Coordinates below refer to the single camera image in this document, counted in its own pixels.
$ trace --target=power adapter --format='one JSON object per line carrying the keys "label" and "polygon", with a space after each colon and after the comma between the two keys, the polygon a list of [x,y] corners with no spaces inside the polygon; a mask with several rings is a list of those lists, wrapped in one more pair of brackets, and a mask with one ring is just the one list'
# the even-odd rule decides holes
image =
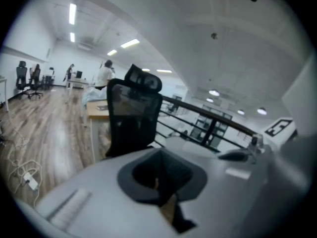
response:
{"label": "power adapter", "polygon": [[30,188],[33,190],[38,190],[39,188],[39,184],[37,183],[37,181],[31,176],[31,174],[29,172],[27,172],[23,179],[25,180],[25,182],[27,184],[29,184]]}

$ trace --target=computer monitor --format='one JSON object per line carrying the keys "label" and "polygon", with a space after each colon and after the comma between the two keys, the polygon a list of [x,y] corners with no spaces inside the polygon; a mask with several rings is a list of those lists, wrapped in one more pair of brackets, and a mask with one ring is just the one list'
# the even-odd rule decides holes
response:
{"label": "computer monitor", "polygon": [[77,71],[76,78],[81,78],[81,74],[83,74],[82,71]]}

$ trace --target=office chair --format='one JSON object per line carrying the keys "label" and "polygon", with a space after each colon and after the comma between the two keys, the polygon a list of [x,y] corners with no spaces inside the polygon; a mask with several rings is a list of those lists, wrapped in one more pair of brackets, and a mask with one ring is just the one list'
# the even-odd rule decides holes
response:
{"label": "office chair", "polygon": [[24,88],[29,86],[26,83],[26,72],[27,68],[25,67],[26,62],[25,61],[20,61],[19,66],[16,68],[16,83],[15,86],[18,90],[21,90],[21,95],[20,95],[20,100],[22,98],[22,95],[27,95],[29,96],[29,93],[27,92],[28,90],[24,91]]}
{"label": "office chair", "polygon": [[106,157],[116,157],[146,149],[156,135],[162,104],[161,80],[135,65],[124,80],[112,79],[107,85],[111,146]]}
{"label": "office chair", "polygon": [[40,86],[39,82],[40,82],[40,73],[41,73],[41,69],[35,69],[35,71],[33,72],[33,74],[31,74],[31,78],[30,78],[30,89],[33,90],[33,93],[30,93],[28,98],[31,99],[32,96],[39,96],[39,98],[41,98],[41,95],[43,95],[43,93],[38,93],[37,90]]}
{"label": "office chair", "polygon": [[50,82],[50,87],[54,84],[54,68],[53,67],[50,67],[49,70],[52,70],[52,77],[51,77],[51,82]]}

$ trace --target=white shirt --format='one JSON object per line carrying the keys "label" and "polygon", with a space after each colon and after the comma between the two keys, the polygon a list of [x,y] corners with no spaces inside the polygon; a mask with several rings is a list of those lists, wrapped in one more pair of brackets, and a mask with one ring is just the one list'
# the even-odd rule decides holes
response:
{"label": "white shirt", "polygon": [[98,71],[97,81],[95,86],[107,86],[108,80],[112,79],[112,70],[108,67],[102,67]]}

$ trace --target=cable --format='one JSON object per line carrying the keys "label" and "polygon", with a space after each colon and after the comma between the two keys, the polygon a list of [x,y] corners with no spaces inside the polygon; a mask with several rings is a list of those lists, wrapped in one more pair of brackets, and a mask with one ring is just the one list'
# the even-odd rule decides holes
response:
{"label": "cable", "polygon": [[[35,208],[36,201],[37,201],[37,199],[38,199],[39,196],[40,196],[40,187],[41,187],[41,184],[42,184],[42,166],[41,166],[40,163],[36,162],[35,160],[29,160],[29,161],[27,161],[27,162],[24,162],[24,163],[20,164],[20,161],[21,161],[21,160],[18,160],[18,159],[17,159],[17,157],[16,157],[16,151],[17,151],[17,149],[21,149],[21,148],[23,148],[24,146],[26,146],[26,145],[29,143],[30,139],[23,137],[22,134],[15,128],[15,126],[14,126],[14,124],[13,124],[13,122],[12,122],[12,118],[11,118],[11,115],[10,115],[10,111],[8,111],[8,115],[9,115],[9,120],[10,120],[10,123],[11,123],[11,125],[12,125],[14,131],[15,131],[15,132],[20,136],[20,138],[21,138],[21,143],[15,145],[15,143],[14,143],[13,140],[8,140],[8,139],[6,139],[6,141],[11,142],[11,143],[13,144],[13,148],[12,148],[12,149],[10,150],[10,152],[8,153],[7,159],[11,162],[12,166],[14,167],[14,170],[13,170],[13,171],[9,174],[9,176],[8,176],[7,182],[8,182],[8,184],[9,184],[9,179],[10,179],[11,175],[12,175],[14,172],[16,172],[16,175],[20,178],[20,183],[19,183],[19,185],[15,188],[15,191],[13,192],[13,193],[16,193],[20,186],[23,187],[27,182],[29,182],[29,181],[26,181],[26,182],[24,183],[24,185],[22,185],[22,183],[23,183],[23,177],[24,177],[24,175],[25,175],[26,173],[33,171],[33,172],[30,174],[30,175],[31,175],[30,178],[32,178],[32,177],[39,171],[39,172],[40,172],[40,182],[39,182],[39,185],[38,185],[38,188],[37,188],[38,193],[37,193],[37,196],[36,196],[36,198],[35,198],[35,200],[34,200],[34,202],[33,202],[33,206],[34,206],[34,208]],[[12,154],[13,151],[14,151],[14,160],[11,160],[10,156],[11,156],[11,154]],[[25,170],[25,165],[27,165],[27,164],[29,164],[29,163],[34,163],[34,164],[36,164],[39,168],[30,168],[30,169],[28,169],[28,170]]]}

